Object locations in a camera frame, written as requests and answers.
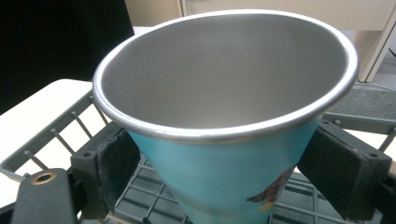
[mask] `cup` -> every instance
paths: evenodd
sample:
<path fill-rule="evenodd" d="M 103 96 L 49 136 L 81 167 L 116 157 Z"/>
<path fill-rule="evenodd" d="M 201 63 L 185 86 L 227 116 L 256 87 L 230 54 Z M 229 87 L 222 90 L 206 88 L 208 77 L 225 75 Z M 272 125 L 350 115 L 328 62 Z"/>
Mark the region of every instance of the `cup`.
<path fill-rule="evenodd" d="M 193 223 L 265 223 L 357 64 L 321 21 L 220 11 L 125 40 L 98 66 L 93 94 Z"/>

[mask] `wire rack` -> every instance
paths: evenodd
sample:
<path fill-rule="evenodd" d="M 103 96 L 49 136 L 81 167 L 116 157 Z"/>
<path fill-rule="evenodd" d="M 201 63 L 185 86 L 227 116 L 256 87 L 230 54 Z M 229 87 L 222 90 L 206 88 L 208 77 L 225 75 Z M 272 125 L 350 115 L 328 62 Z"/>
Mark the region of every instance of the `wire rack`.
<path fill-rule="evenodd" d="M 54 138 L 58 139 L 64 148 L 73 154 L 76 150 L 71 148 L 62 138 L 62 130 L 73 121 L 76 121 L 91 139 L 94 134 L 88 131 L 84 122 L 79 118 L 79 115 L 90 106 L 94 106 L 95 111 L 100 115 L 98 122 L 103 122 L 107 125 L 108 122 L 95 104 L 92 93 L 88 92 L 64 111 L 59 118 L 3 161 L 0 164 L 0 172 L 11 179 L 21 182 L 24 176 L 17 175 L 15 172 L 28 161 L 34 162 L 43 170 L 48 169 L 44 162 L 39 160 L 35 154 Z M 389 145 L 389 139 L 392 139 L 396 133 L 395 120 L 357 118 L 332 113 L 325 114 L 324 118 L 338 124 L 341 128 L 370 132 L 371 130 L 366 130 L 367 127 L 370 127 L 374 130 L 372 133 L 387 134 L 388 138 L 384 141 L 381 148 L 386 148 Z M 106 221 L 108 223 L 192 223 L 143 155 L 127 188 L 116 204 L 115 213 L 109 214 L 108 217 L 109 219 Z M 380 219 L 381 215 L 378 213 L 375 214 L 372 221 L 359 223 L 376 224 L 380 223 Z M 268 223 L 330 224 L 353 222 L 341 219 L 329 202 L 303 175 L 294 173 L 279 197 Z"/>

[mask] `teal cup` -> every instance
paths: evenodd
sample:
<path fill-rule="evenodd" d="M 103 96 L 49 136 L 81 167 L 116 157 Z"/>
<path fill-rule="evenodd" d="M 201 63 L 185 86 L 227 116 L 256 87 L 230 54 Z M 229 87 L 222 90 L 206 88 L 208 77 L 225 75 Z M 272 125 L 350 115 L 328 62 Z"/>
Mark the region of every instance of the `teal cup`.
<path fill-rule="evenodd" d="M 357 64 L 321 21 L 220 11 L 125 40 L 98 66 L 93 94 L 193 223 L 262 224 Z"/>

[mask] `brass insert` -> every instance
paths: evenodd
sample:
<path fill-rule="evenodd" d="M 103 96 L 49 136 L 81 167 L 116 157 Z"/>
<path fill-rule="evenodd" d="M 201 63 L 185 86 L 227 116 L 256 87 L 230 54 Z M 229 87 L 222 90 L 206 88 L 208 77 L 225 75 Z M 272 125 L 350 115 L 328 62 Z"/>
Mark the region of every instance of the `brass insert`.
<path fill-rule="evenodd" d="M 48 173 L 44 173 L 41 175 L 36 176 L 33 180 L 32 180 L 32 184 L 34 185 L 42 185 L 42 184 L 47 184 L 49 183 L 51 180 L 53 180 L 56 177 L 56 174 L 53 172 L 48 172 Z"/>

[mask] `printed graphic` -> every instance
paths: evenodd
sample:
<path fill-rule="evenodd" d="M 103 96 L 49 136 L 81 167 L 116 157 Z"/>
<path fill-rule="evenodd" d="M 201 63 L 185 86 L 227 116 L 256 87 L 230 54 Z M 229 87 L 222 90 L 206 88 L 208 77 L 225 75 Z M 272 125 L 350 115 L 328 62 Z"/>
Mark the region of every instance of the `printed graphic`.
<path fill-rule="evenodd" d="M 282 192 L 283 188 L 285 188 L 286 183 L 288 182 L 289 177 L 293 173 L 294 166 L 288 168 L 285 172 L 283 172 L 274 183 L 272 183 L 268 188 L 266 188 L 260 194 L 250 197 L 247 199 L 248 202 L 253 203 L 262 203 L 262 206 L 259 208 L 259 211 L 265 212 L 271 209 L 276 202 L 276 199 L 279 197 L 280 192 Z"/>

